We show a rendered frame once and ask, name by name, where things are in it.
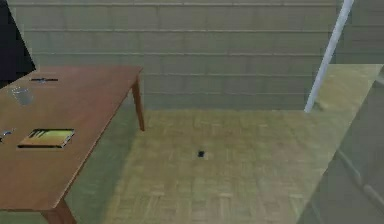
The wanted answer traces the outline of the yellow green book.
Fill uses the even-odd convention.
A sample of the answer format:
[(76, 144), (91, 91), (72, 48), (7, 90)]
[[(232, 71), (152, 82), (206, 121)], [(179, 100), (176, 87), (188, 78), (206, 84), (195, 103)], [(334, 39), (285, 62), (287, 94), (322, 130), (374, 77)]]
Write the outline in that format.
[(18, 148), (63, 148), (74, 136), (74, 129), (33, 129)]

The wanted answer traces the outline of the small grey metal object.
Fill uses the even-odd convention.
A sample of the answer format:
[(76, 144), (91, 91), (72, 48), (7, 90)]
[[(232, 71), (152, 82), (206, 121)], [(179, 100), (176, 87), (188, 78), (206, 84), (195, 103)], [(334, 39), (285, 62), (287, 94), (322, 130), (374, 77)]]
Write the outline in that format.
[(7, 135), (12, 134), (15, 130), (16, 130), (16, 129), (13, 128), (13, 129), (11, 129), (11, 130), (6, 130), (6, 131), (2, 132), (2, 133), (0, 134), (0, 143), (3, 143), (3, 139), (4, 139)]

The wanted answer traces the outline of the clear glass vessel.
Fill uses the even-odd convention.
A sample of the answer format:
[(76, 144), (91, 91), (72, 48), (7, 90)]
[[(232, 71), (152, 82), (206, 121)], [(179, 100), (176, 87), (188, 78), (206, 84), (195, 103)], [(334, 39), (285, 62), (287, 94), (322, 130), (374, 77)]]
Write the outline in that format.
[(33, 95), (26, 87), (15, 87), (11, 90), (12, 96), (22, 105), (28, 105), (33, 101)]

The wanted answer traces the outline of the brown wooden table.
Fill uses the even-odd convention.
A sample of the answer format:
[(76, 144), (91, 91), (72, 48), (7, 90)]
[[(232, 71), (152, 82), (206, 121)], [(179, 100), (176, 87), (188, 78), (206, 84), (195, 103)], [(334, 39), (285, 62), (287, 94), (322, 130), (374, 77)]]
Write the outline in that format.
[[(43, 67), (13, 83), (32, 93), (25, 106), (10, 86), (1, 88), (0, 134), (16, 130), (0, 143), (0, 211), (39, 212), (48, 224), (77, 224), (65, 196), (129, 93), (144, 125), (141, 71), (131, 65)], [(74, 129), (75, 134), (62, 149), (18, 148), (36, 128)]]

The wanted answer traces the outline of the white door frame post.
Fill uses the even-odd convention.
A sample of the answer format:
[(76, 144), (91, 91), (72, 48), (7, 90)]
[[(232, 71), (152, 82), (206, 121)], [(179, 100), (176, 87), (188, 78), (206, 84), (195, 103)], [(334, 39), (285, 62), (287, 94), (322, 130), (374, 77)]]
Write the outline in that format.
[(339, 42), (339, 39), (341, 37), (341, 34), (343, 32), (343, 29), (345, 27), (345, 24), (348, 20), (349, 14), (352, 10), (353, 4), (355, 0), (343, 0), (342, 7), (339, 11), (337, 20), (335, 22), (335, 26), (333, 28), (331, 37), (329, 39), (328, 45), (326, 47), (325, 53), (323, 55), (320, 67), (318, 69), (318, 72), (316, 74), (314, 83), (312, 85), (310, 94), (308, 96), (306, 105), (304, 107), (305, 113), (310, 113), (313, 109), (315, 100), (318, 96), (321, 84), (323, 83), (323, 80), (325, 78), (327, 68), (331, 62), (331, 59), (334, 55), (335, 49), (337, 47), (337, 44)]

